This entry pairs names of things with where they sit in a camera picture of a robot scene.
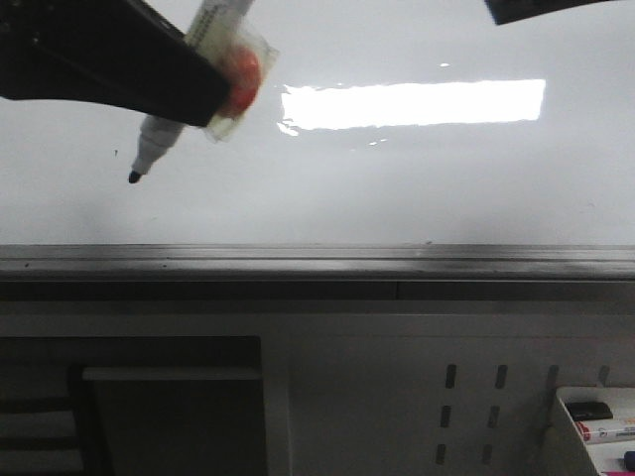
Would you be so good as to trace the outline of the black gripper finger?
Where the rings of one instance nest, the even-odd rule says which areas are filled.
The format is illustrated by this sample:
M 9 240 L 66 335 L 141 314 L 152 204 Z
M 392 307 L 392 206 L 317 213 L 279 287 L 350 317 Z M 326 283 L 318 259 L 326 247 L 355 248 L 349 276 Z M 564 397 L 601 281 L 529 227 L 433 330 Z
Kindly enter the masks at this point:
M 130 109 L 203 127 L 227 79 L 144 1 L 4 1 L 1 95 Z
M 497 26 L 588 5 L 615 3 L 619 0 L 484 0 Z

